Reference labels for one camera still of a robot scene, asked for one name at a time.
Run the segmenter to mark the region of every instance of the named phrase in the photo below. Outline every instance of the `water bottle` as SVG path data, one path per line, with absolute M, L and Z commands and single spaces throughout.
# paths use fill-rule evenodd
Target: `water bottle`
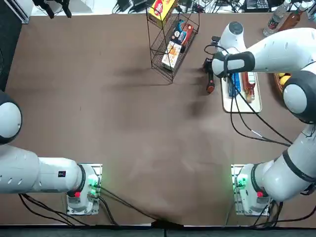
M 275 12 L 273 13 L 272 17 L 268 22 L 267 27 L 263 30 L 263 34 L 265 36 L 270 36 L 276 31 L 276 28 L 278 24 L 281 22 L 290 3 L 291 0 L 284 0 L 284 3 L 275 10 Z

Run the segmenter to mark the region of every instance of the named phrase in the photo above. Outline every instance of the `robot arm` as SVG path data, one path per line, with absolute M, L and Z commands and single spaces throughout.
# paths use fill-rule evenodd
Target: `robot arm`
M 298 28 L 273 34 L 246 48 L 243 27 L 230 23 L 224 30 L 212 61 L 218 77 L 238 72 L 292 73 L 283 88 L 284 102 L 298 119 L 311 122 L 295 142 L 275 160 L 247 164 L 240 195 L 244 211 L 260 213 L 270 201 L 284 201 L 316 182 L 316 30 Z
M 0 193 L 67 193 L 69 214 L 97 214 L 98 199 L 93 194 L 100 178 L 93 167 L 67 158 L 38 157 L 7 145 L 21 126 L 20 108 L 0 91 Z

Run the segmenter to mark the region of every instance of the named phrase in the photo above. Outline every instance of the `wire basket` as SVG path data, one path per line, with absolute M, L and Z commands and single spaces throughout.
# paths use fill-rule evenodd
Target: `wire basket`
M 150 45 L 150 56 L 151 56 L 151 66 L 153 69 L 155 69 L 158 73 L 160 73 L 162 76 L 164 76 L 170 83 L 173 82 L 175 75 L 177 74 L 185 56 L 189 52 L 189 49 L 192 45 L 192 41 L 195 38 L 195 36 L 198 33 L 199 29 L 199 14 L 198 14 L 198 23 L 194 22 L 191 18 L 192 11 L 190 13 L 176 13 L 172 14 L 171 12 L 168 12 L 164 18 L 161 16 L 161 14 L 158 12 L 158 19 L 159 21 L 154 22 L 151 20 L 150 16 L 150 9 L 153 9 L 152 6 L 147 5 L 146 8 L 146 18 L 147 18 L 147 26 L 148 26 L 148 39 L 149 39 L 149 45 Z M 181 46 L 181 53 L 179 53 L 179 56 L 177 58 L 177 61 L 174 65 L 174 67 L 171 68 L 171 60 L 169 57 L 170 50 L 168 49 L 169 41 L 171 40 L 171 37 L 173 36 L 175 28 L 178 26 L 179 21 L 183 22 L 183 26 L 189 24 L 193 27 L 193 31 L 190 35 L 190 37 L 187 39 L 187 43 L 185 45 L 185 48 L 183 48 L 183 45 Z M 151 41 L 153 38 L 153 35 L 150 31 L 149 25 L 155 25 L 159 28 L 159 33 L 154 39 L 154 41 Z M 170 69 L 167 69 L 162 65 L 162 59 L 163 57 L 167 55 L 167 60 L 169 61 Z

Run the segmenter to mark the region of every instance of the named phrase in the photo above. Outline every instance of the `food package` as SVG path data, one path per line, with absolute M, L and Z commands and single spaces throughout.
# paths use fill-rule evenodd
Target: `food package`
M 148 19 L 162 28 L 176 5 L 177 0 L 155 0 L 149 8 Z
M 181 52 L 184 52 L 185 46 L 187 45 L 192 32 L 192 25 L 186 23 L 184 20 L 179 20 L 178 24 L 173 30 L 171 41 L 181 45 L 183 47 Z
M 168 48 L 166 50 L 166 54 L 163 55 L 163 58 L 161 61 L 162 66 L 173 71 L 180 54 L 180 50 L 181 50 L 181 45 L 178 45 L 170 41 L 168 44 Z

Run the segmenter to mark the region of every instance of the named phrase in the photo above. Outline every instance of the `sauce bottle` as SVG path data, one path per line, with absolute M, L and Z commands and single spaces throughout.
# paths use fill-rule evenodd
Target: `sauce bottle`
M 283 25 L 280 27 L 278 31 L 284 31 L 284 30 L 295 27 L 297 23 L 299 23 L 299 21 L 301 20 L 301 15 L 306 9 L 307 9 L 306 2 L 302 2 L 300 7 L 295 12 L 292 12 L 291 14 L 289 14 L 289 16 L 284 21 Z
M 248 103 L 251 103 L 255 99 L 255 85 L 256 79 L 254 73 L 242 73 L 242 85 L 243 90 L 246 93 L 246 100 Z

